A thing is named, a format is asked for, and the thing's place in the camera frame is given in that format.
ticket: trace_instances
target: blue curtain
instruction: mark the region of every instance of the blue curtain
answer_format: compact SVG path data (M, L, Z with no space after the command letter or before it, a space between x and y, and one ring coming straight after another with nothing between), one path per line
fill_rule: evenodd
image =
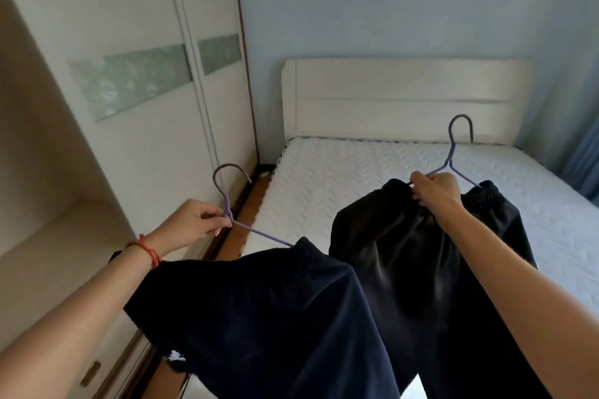
M599 206L599 113L568 160L562 178Z

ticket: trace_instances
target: clothes hanger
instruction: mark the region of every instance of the clothes hanger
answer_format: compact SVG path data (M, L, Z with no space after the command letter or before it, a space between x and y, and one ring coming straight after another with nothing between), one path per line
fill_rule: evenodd
M453 129L453 123L459 118L465 118L466 120L468 120L468 124L470 125L470 142L475 141L475 131L474 131L474 128L472 127L472 119L469 116L467 116L466 114L456 115L454 118L451 119L451 122L449 123L449 141L451 142L451 147L449 148L449 154L447 155L447 159L445 160L445 162L443 163L443 165L441 167L439 167L438 169L435 169L432 172L429 172L428 174L426 174L426 176L428 177L429 175L435 174L435 173L445 169L447 166L449 166L449 168L451 170L453 170L456 174L458 174L460 177L462 177L463 179L472 183L477 188L480 188L481 186L478 183L474 183L467 176L465 176L459 170L457 170L456 168L453 167L453 153L455 152L455 139L453 138L452 129Z
M283 241L283 240L281 240L281 239L279 239L277 237L273 237L272 235L265 234L264 232L260 232L259 230L252 229L251 227L246 226L245 224L242 224L241 222L237 222L237 221L235 221L235 219L233 219L233 214L231 213L231 206L230 206L229 196L227 195L227 193L225 191L223 191L223 189L219 186L219 184L218 184L218 182L216 180L216 175L218 174L219 170L221 170L222 168L225 168L225 167L229 167L229 166L233 166L233 167L238 168L241 171L241 173L243 173L243 176L247 179L247 181L251 183L251 179L246 174L246 171L244 171L240 166L238 166L238 165L236 165L236 164L234 164L232 162L228 162L226 164L221 164L219 167L217 167L216 169L214 169L214 173L212 174L212 181L214 182L214 186L216 186L216 189L219 190L219 192L225 198L225 209L223 210L224 215L227 218L229 218L233 224L238 225L239 227L243 227L244 229L248 229L249 231L254 232L254 233L256 233L258 235L261 235L263 237L270 238L271 240L273 240L273 241L275 241L277 243L284 244L285 246L289 246L289 247L294 246L291 243L285 242L285 241Z

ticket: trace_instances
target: white quilted mattress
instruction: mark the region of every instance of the white quilted mattress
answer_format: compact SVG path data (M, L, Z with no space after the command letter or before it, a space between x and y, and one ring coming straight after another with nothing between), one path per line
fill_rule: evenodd
M440 167L448 144L295 138L281 157L253 227L327 252L337 212L389 179ZM516 148L458 145L453 165L492 180L522 215L539 269L599 315L599 208ZM462 192L472 185L458 177ZM251 233L249 254L278 246ZM417 378L402 396L425 397Z

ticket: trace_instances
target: white logo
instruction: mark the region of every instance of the white logo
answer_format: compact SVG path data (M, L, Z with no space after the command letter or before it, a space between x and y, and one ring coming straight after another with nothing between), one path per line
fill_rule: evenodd
M176 350L171 350L171 354L167 359L169 361L185 361L185 357Z

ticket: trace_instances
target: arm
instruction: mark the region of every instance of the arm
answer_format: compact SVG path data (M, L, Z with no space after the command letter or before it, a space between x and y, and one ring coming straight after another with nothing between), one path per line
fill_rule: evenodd
M555 398L599 397L599 322L462 206L455 177L412 174L429 208Z
M230 226L220 208L190 199L144 242L162 257ZM0 353L0 397L64 398L83 363L151 267L150 255L131 246L19 336Z

